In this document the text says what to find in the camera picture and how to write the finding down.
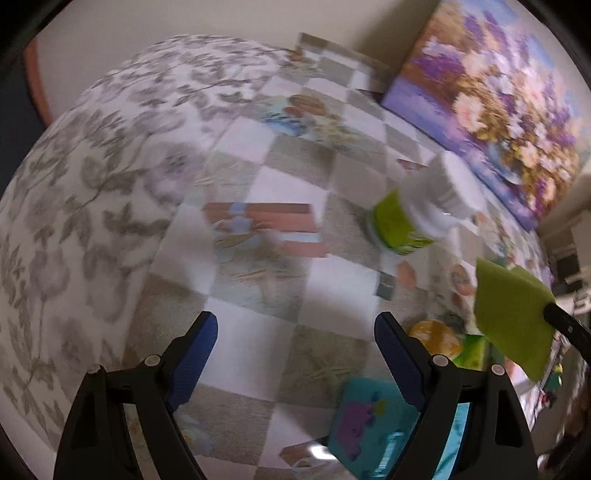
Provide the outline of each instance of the orange object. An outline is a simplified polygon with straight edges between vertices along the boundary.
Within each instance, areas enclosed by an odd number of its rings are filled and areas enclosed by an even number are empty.
[[[417,288],[417,277],[410,263],[404,261],[396,267],[396,279],[399,284],[410,290]]]
[[[408,335],[419,340],[430,355],[445,355],[453,360],[462,353],[462,341],[451,328],[438,320],[418,322]]]

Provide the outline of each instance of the painting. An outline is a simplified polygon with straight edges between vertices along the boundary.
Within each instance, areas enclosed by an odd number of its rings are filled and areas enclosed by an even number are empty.
[[[532,22],[504,0],[443,0],[382,100],[462,156],[528,231],[577,175],[582,127]]]

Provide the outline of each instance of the screw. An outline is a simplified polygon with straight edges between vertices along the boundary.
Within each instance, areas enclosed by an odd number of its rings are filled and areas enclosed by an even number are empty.
[[[493,372],[495,375],[499,375],[499,377],[501,377],[501,376],[505,375],[505,369],[504,369],[502,366],[498,365],[498,364],[494,364],[494,365],[491,367],[491,370],[492,370],[492,372]]]
[[[449,360],[445,355],[435,355],[433,357],[433,363],[438,367],[446,367],[449,363]]]
[[[159,355],[150,355],[146,357],[144,360],[144,364],[146,367],[155,367],[160,363],[160,356]]]

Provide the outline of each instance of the black handle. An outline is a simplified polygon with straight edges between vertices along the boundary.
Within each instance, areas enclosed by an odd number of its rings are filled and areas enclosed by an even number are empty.
[[[591,365],[591,332],[555,303],[544,308],[544,320],[562,333]]]

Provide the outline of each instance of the white wall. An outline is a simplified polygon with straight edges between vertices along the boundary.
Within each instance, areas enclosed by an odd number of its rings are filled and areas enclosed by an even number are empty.
[[[400,65],[437,0],[74,0],[38,36],[54,117],[108,70],[160,40],[227,34],[293,48],[306,32]]]

